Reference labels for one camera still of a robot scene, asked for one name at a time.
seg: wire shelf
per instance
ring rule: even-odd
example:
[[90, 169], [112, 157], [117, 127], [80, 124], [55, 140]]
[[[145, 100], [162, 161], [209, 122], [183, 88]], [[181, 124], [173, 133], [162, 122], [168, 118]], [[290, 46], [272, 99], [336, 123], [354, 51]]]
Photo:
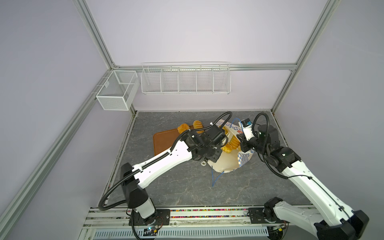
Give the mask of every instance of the wire shelf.
[[231, 92], [229, 65], [143, 68], [144, 94], [214, 94]]
[[96, 98], [104, 110], [129, 111], [139, 85], [136, 71], [113, 70]]

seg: white wall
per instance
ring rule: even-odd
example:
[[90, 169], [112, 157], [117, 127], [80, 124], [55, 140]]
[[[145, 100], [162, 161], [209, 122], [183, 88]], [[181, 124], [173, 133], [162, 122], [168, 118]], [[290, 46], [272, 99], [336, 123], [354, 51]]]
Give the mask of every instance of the white wall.
[[277, 110], [288, 144], [382, 239], [384, 2], [342, 1]]
[[87, 0], [119, 66], [294, 63], [326, 0]]
[[0, 214], [106, 71], [71, 0], [0, 3]]
[[97, 207], [130, 119], [96, 103], [8, 240], [76, 240]]
[[230, 94], [144, 95], [139, 89], [133, 105], [139, 111], [271, 109], [289, 73], [288, 70], [233, 71]]

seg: brown tray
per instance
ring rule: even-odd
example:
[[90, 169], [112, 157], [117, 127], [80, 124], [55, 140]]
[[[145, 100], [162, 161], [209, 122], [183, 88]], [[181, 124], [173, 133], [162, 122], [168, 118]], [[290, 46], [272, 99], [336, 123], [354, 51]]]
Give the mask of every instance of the brown tray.
[[155, 152], [155, 156], [170, 148], [178, 135], [180, 134], [177, 128], [155, 133], [153, 135], [153, 150]]

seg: blue cable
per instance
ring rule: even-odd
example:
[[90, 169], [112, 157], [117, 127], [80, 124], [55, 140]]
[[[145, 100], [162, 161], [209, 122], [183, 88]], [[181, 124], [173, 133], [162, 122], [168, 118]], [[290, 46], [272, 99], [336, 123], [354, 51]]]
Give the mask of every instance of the blue cable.
[[211, 171], [212, 171], [212, 187], [215, 185], [215, 182], [218, 180], [218, 178], [224, 173], [220, 173], [220, 175], [216, 178], [216, 180], [214, 181], [214, 169], [211, 168]]
[[229, 127], [232, 127], [232, 124], [233, 124], [233, 122], [234, 122], [236, 119], [239, 120], [239, 122], [240, 122], [240, 126], [241, 126], [241, 130], [244, 132], [244, 130], [243, 130], [243, 124], [241, 124], [241, 120], [238, 119], [238, 118], [234, 118], [233, 121], [232, 121], [232, 123], [231, 123], [231, 126], [229, 126]]

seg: black cable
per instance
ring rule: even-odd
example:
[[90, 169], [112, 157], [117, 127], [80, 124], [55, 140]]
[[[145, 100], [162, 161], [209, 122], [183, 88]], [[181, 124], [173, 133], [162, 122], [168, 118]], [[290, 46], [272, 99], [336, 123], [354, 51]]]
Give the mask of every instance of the black cable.
[[284, 175], [281, 175], [280, 173], [276, 172], [270, 165], [269, 165], [269, 162], [267, 160], [265, 160], [265, 157], [264, 157], [264, 153], [265, 153], [265, 148], [266, 148], [266, 143], [267, 143], [267, 140], [268, 140], [268, 136], [269, 136], [269, 126], [270, 126], [270, 122], [269, 122], [269, 117], [266, 113], [259, 113], [256, 115], [254, 121], [252, 122], [252, 130], [254, 130], [254, 127], [255, 127], [255, 124], [256, 124], [256, 121], [257, 119], [263, 115], [265, 117], [265, 120], [266, 120], [266, 130], [265, 130], [265, 136], [264, 136], [264, 141], [263, 141], [263, 145], [262, 145], [262, 157], [264, 159], [264, 163], [265, 165], [268, 167], [268, 169], [276, 176], [280, 177], [280, 178], [283, 178], [283, 179], [288, 179], [287, 176], [284, 176]]
[[218, 117], [215, 121], [214, 121], [214, 125], [222, 118], [224, 117], [225, 115], [229, 114], [229, 116], [227, 117], [227, 119], [221, 124], [220, 126], [220, 129], [223, 129], [224, 125], [229, 121], [229, 119], [231, 119], [232, 117], [232, 112], [231, 111], [228, 111], [228, 112], [225, 112], [223, 114], [220, 115], [220, 117]]
[[222, 148], [222, 147], [224, 147], [226, 144], [228, 143], [228, 137], [227, 136], [225, 136], [225, 143], [224, 143], [224, 145], [221, 145], [219, 148]]
[[137, 240], [142, 240], [142, 239], [137, 235], [136, 230], [135, 230], [135, 227], [134, 227], [134, 225], [133, 225], [133, 222], [134, 222], [134, 220], [133, 220], [133, 213], [134, 213], [134, 212], [135, 212], [135, 211], [132, 210], [132, 212], [131, 212], [131, 218], [130, 218], [131, 226], [132, 226], [132, 232], [133, 232], [133, 235], [135, 235], [135, 238], [136, 238]]
[[[142, 168], [145, 169], [149, 166], [151, 166], [152, 164], [154, 164], [155, 162], [158, 162], [160, 161], [161, 159], [165, 158], [166, 156], [168, 156], [169, 153], [166, 152], [165, 154], [161, 155], [160, 157], [158, 157], [157, 159], [147, 163], [146, 165], [144, 165]], [[109, 195], [118, 187], [120, 186], [123, 182], [127, 181], [128, 179], [130, 179], [133, 175], [135, 175], [136, 173], [140, 172], [140, 169], [136, 169], [135, 171], [129, 173], [127, 176], [125, 176], [124, 178], [122, 178], [120, 181], [118, 181], [117, 183], [115, 183], [100, 199], [99, 201], [99, 204], [98, 204], [98, 208], [101, 210], [101, 211], [105, 211], [105, 210], [108, 210], [108, 209], [111, 209], [113, 207], [116, 207], [120, 204], [123, 204], [126, 202], [126, 200], [121, 200], [121, 201], [118, 201], [118, 202], [115, 202], [111, 205], [107, 205], [107, 206], [104, 206], [104, 202], [105, 200], [107, 200], [107, 198], [109, 197]]]
[[261, 160], [262, 162], [264, 162], [264, 160], [260, 157], [260, 154], [259, 154], [258, 152], [256, 152], [256, 153], [257, 153], [257, 156], [259, 156], [260, 160]]
[[264, 117], [265, 117], [265, 120], [266, 120], [266, 131], [265, 131], [265, 136], [264, 136], [264, 141], [263, 141], [263, 145], [262, 145], [262, 157], [263, 157], [263, 159], [264, 159], [264, 162], [265, 162], [265, 164], [266, 164], [266, 166], [269, 168], [269, 170], [271, 170], [272, 171], [272, 173], [273, 174], [275, 174], [276, 176], [278, 176], [278, 177], [280, 177], [280, 178], [283, 178], [283, 179], [289, 179], [289, 178], [291, 178], [291, 177], [300, 177], [300, 176], [302, 176], [302, 177], [307, 177], [308, 179], [310, 179], [310, 180], [312, 180], [312, 181], [314, 181], [334, 202], [335, 202], [335, 204], [339, 207], [339, 209], [340, 210], [342, 210], [346, 215], [347, 215], [347, 217], [348, 217], [348, 219], [350, 219], [350, 217], [349, 217], [349, 215], [346, 213], [346, 211], [344, 210], [344, 207], [342, 207], [342, 206], [340, 206], [332, 197], [331, 197], [331, 195], [322, 187], [322, 186], [320, 186], [320, 184], [318, 184], [314, 179], [313, 179], [313, 177], [310, 177], [310, 176], [307, 176], [307, 175], [294, 175], [294, 176], [290, 176], [290, 177], [287, 177], [287, 176], [284, 176], [284, 175], [281, 175], [280, 173], [278, 173], [278, 172], [276, 172], [270, 165], [269, 165], [269, 162], [267, 161], [267, 160], [265, 160], [265, 157], [264, 157], [264, 152], [265, 152], [265, 148], [266, 148], [266, 142], [267, 142], [267, 140], [268, 140], [268, 136], [269, 136], [269, 126], [270, 126], [270, 122], [269, 122], [269, 117], [268, 117], [268, 115], [266, 114], [266, 113], [263, 113], [263, 112], [261, 112], [261, 113], [259, 113], [259, 114], [257, 114], [256, 115], [256, 117], [255, 117], [255, 119], [254, 119], [254, 121], [253, 121], [253, 123], [252, 123], [252, 129], [253, 129], [253, 131], [255, 131], [254, 130], [254, 126], [255, 126], [255, 124], [256, 124], [256, 121], [257, 121], [257, 119], [261, 116], [261, 115], [263, 115]]
[[191, 129], [187, 129], [187, 130], [185, 130], [184, 132], [182, 132], [180, 135], [177, 136], [177, 138], [175, 139], [175, 141], [173, 142], [173, 144], [172, 144], [172, 146], [171, 146], [171, 148], [170, 148], [170, 151], [171, 151], [171, 152], [173, 151], [173, 149], [175, 149], [176, 144], [177, 144], [177, 142], [180, 140], [180, 138], [181, 138], [182, 136], [184, 136], [187, 132], [190, 132], [190, 131], [191, 131]]
[[307, 175], [294, 175], [294, 176], [290, 176], [288, 178], [291, 178], [291, 177], [307, 177], [308, 179], [314, 181], [330, 197], [330, 199], [332, 199], [332, 201], [339, 207], [339, 210], [342, 210], [345, 213], [345, 215], [347, 215], [348, 219], [351, 219], [349, 217], [348, 213], [344, 210], [344, 207], [340, 206], [340, 204], [333, 197], [331, 197], [331, 195], [318, 182], [316, 182], [313, 179], [313, 177], [310, 177], [310, 176], [307, 176]]
[[[214, 124], [216, 124], [223, 116], [229, 114], [228, 118], [224, 121], [224, 123], [222, 124], [221, 128], [228, 122], [228, 120], [232, 117], [232, 112], [228, 111], [228, 112], [225, 112], [223, 113], [220, 117], [218, 117]], [[206, 130], [206, 129], [209, 129], [211, 128], [213, 125], [210, 125], [208, 127], [204, 127], [204, 128], [199, 128], [198, 130], [199, 131], [202, 131], [202, 130]], [[191, 131], [190, 129], [188, 130], [185, 130], [184, 132], [182, 132], [176, 139], [175, 141], [173, 142], [171, 148], [170, 148], [170, 152], [172, 152], [174, 149], [175, 149], [175, 146], [177, 144], [177, 142], [181, 139], [182, 136], [184, 136], [187, 132]], [[148, 164], [144, 165], [142, 167], [142, 169], [145, 169], [149, 166], [151, 166], [152, 164], [160, 161], [161, 159], [165, 158], [166, 156], [169, 155], [169, 152], [166, 152], [165, 154], [161, 155], [160, 157], [158, 157], [157, 159], [149, 162]], [[132, 173], [129, 173], [127, 176], [125, 176], [124, 178], [122, 178], [120, 181], [118, 181], [117, 183], [115, 183], [100, 199], [99, 201], [99, 204], [98, 204], [98, 208], [101, 210], [101, 211], [105, 211], [105, 210], [108, 210], [108, 209], [111, 209], [113, 207], [116, 207], [120, 204], [123, 204], [126, 202], [126, 200], [121, 200], [121, 201], [118, 201], [118, 202], [115, 202], [111, 205], [107, 205], [107, 206], [104, 206], [104, 202], [107, 200], [107, 198], [109, 197], [109, 195], [120, 185], [122, 184], [123, 182], [125, 182], [126, 180], [128, 180], [129, 178], [131, 178], [133, 175], [135, 175], [136, 173], [138, 173], [140, 171], [140, 169], [136, 169], [135, 171], [133, 171]]]
[[284, 238], [284, 237], [285, 237], [285, 235], [287, 234], [287, 231], [288, 231], [288, 227], [289, 227], [289, 222], [288, 222], [288, 224], [287, 224], [287, 228], [285, 229], [285, 233], [284, 233], [283, 237], [282, 237], [280, 240], [283, 240], [283, 238]]

